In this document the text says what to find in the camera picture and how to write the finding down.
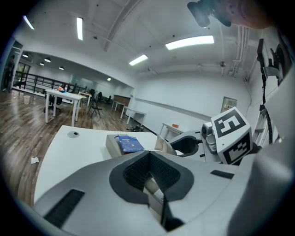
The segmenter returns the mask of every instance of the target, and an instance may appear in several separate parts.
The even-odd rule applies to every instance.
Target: fluorescent ceiling light
[[[29,27],[33,30],[34,27],[32,26],[32,24],[29,22],[29,20],[27,19],[26,16],[24,16],[24,20],[26,21],[26,23],[29,25]]]
[[[77,17],[78,39],[83,40],[83,19]]]
[[[15,49],[17,49],[17,50],[21,51],[21,49],[20,49],[20,48],[18,48],[18,47],[15,47],[15,46],[13,46],[12,48],[15,48]]]
[[[138,64],[138,63],[140,63],[140,62],[142,62],[142,61],[144,61],[146,59],[148,59],[148,57],[146,55],[142,55],[142,56],[136,58],[135,60],[129,62],[129,64],[130,65],[136,65],[136,64]]]
[[[214,43],[214,38],[212,35],[178,40],[178,41],[166,44],[166,47],[169,50],[172,50],[179,47],[185,47],[185,46],[197,45],[197,44],[208,44],[208,43]]]

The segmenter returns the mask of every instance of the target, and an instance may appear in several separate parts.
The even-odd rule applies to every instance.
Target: small table
[[[118,101],[113,101],[113,102],[112,102],[112,107],[114,106],[114,103],[116,103],[115,111],[116,111],[116,109],[117,109],[117,105],[118,105],[118,104],[125,106],[124,103],[121,103],[121,102],[118,102]]]
[[[68,133],[73,131],[79,134],[77,138],[68,136]],[[111,159],[106,148],[106,136],[123,134],[136,137],[145,150],[154,150],[155,148],[157,136],[153,133],[90,130],[61,126],[42,161],[36,181],[34,202],[54,185],[82,167]]]
[[[88,96],[87,106],[89,106],[90,98],[92,97],[92,95],[89,93],[79,92],[79,95],[81,95],[81,94]]]
[[[121,113],[121,119],[122,119],[122,117],[123,117],[124,109],[126,109],[126,112],[127,112],[127,110],[129,110],[129,111],[132,111],[132,112],[134,112],[134,113],[137,113],[137,114],[141,114],[141,115],[143,115],[143,120],[142,120],[142,122],[141,122],[141,125],[143,125],[144,120],[145,120],[146,115],[147,115],[146,113],[139,112],[139,111],[136,111],[136,110],[134,110],[134,109],[131,109],[131,108],[127,107],[127,106],[124,106],[124,107],[123,107],[123,110],[122,110],[122,113]]]
[[[174,132],[174,133],[176,133],[176,134],[178,134],[178,135],[180,135],[180,134],[183,133],[182,130],[180,130],[180,129],[178,129],[178,128],[175,128],[175,127],[173,127],[173,126],[171,126],[171,125],[168,125],[168,124],[163,123],[162,128],[161,128],[161,131],[160,131],[160,133],[159,133],[160,135],[161,135],[161,133],[162,133],[162,131],[163,131],[164,126],[166,126],[166,128],[167,128],[168,130],[170,130],[171,132]]]
[[[47,97],[46,97],[46,103],[45,103],[45,122],[48,123],[49,96],[53,95],[53,96],[55,96],[55,98],[54,98],[54,107],[53,107],[53,117],[55,117],[55,114],[56,114],[57,97],[65,98],[65,99],[69,99],[69,100],[74,101],[73,115],[72,115],[72,126],[75,126],[75,120],[78,121],[78,112],[76,113],[76,108],[77,108],[77,105],[78,105],[78,107],[80,107],[81,99],[84,96],[81,96],[81,95],[78,95],[78,94],[71,94],[71,93],[68,93],[68,92],[61,93],[61,92],[59,92],[57,90],[54,90],[54,89],[46,89],[46,92],[47,92]]]

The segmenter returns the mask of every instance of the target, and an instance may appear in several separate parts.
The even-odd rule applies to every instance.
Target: paper scrap
[[[39,163],[39,159],[37,157],[31,157],[31,164]]]

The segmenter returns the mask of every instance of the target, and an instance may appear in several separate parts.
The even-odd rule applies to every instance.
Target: wooden floor
[[[29,105],[24,104],[24,95],[30,95]],[[112,110],[111,104],[100,103],[103,109],[101,118],[95,114],[81,117],[76,127],[126,131],[127,118],[120,119],[121,111]],[[29,205],[33,204],[33,195],[38,171],[45,153],[62,125],[71,126],[71,105],[61,104],[61,113],[49,111],[49,122],[45,123],[45,99],[37,95],[13,90],[0,92],[0,157],[2,173],[12,193]],[[129,126],[138,123],[130,119]],[[39,163],[31,164],[31,157],[38,157]]]

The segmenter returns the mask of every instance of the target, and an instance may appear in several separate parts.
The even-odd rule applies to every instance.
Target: black railing
[[[46,89],[58,89],[59,86],[65,88],[68,85],[68,92],[73,94],[78,94],[79,92],[85,92],[87,87],[82,88],[77,86],[77,84],[70,84],[61,82],[58,80],[33,75],[29,73],[23,73],[17,71],[15,73],[13,86],[19,87],[20,89],[31,90],[34,93],[45,94]]]

